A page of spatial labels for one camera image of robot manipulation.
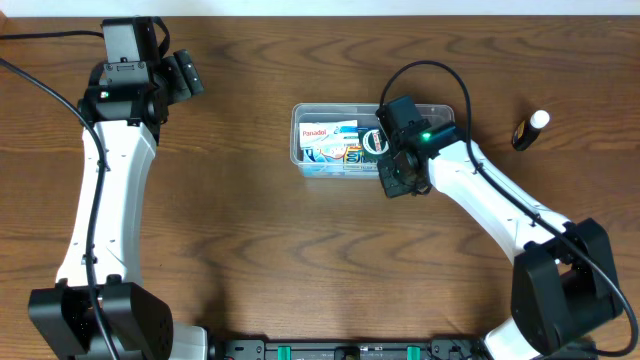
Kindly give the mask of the dark green small box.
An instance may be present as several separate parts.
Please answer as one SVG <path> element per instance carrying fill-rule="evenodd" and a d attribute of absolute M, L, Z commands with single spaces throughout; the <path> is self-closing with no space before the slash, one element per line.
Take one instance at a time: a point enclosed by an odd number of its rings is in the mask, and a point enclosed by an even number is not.
<path fill-rule="evenodd" d="M 389 143 L 381 129 L 361 127 L 358 136 L 363 163 L 374 163 L 388 153 Z"/>

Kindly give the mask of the blue toothpaste box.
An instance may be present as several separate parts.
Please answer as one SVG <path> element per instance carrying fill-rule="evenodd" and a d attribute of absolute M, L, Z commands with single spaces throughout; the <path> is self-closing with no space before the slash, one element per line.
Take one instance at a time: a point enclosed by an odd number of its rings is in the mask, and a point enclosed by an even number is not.
<path fill-rule="evenodd" d="M 359 145 L 305 148 L 299 167 L 307 177 L 370 177 L 378 174 L 376 161 L 367 158 Z"/>

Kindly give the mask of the white Panadol box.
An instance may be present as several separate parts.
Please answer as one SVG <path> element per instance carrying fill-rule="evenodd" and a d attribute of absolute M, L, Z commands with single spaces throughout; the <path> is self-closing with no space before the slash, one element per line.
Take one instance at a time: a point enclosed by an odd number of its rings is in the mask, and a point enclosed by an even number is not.
<path fill-rule="evenodd" d="M 355 146 L 358 142 L 359 132 L 356 120 L 299 124 L 301 148 Z"/>

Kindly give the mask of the clear plastic container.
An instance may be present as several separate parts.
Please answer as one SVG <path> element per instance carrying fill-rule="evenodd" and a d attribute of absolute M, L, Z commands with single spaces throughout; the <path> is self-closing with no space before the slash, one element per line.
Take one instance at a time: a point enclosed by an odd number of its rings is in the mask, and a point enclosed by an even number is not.
<path fill-rule="evenodd" d="M 301 103 L 294 107 L 291 121 L 290 158 L 302 174 L 299 164 L 303 160 L 303 150 L 299 145 L 299 124 L 316 122 L 337 122 L 356 120 L 361 127 L 379 128 L 376 117 L 378 106 L 365 103 Z M 307 177 L 307 178 L 341 178 L 341 179 L 377 179 L 370 177 Z"/>

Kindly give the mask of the dark bottle white cap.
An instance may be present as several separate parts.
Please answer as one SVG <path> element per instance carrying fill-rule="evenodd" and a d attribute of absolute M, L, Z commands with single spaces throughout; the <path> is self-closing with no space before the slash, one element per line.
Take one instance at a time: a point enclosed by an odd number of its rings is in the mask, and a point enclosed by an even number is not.
<path fill-rule="evenodd" d="M 516 127 L 512 136 L 512 147 L 516 151 L 526 150 L 549 124 L 550 119 L 550 114 L 545 110 L 534 112 L 529 119 L 525 119 Z"/>

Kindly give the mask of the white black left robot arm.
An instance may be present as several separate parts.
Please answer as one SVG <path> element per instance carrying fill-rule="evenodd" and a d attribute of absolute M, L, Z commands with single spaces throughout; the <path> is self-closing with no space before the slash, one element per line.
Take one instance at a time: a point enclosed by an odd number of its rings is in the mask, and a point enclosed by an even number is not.
<path fill-rule="evenodd" d="M 191 56 L 120 59 L 94 71 L 76 107 L 84 170 L 74 230 L 55 284 L 35 289 L 28 315 L 59 359 L 205 359 L 204 328 L 174 320 L 145 290 L 144 191 L 169 106 L 202 93 Z"/>

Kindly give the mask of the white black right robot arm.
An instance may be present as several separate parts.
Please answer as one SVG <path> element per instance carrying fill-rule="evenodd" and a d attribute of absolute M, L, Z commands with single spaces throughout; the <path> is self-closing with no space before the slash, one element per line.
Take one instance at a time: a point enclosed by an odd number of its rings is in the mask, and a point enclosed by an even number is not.
<path fill-rule="evenodd" d="M 601 225 L 574 223 L 537 202 L 455 125 L 411 122 L 382 132 L 388 150 L 378 171 L 386 196 L 432 189 L 448 196 L 513 266 L 511 315 L 482 340 L 490 358 L 621 357 L 634 350 L 638 323 Z"/>

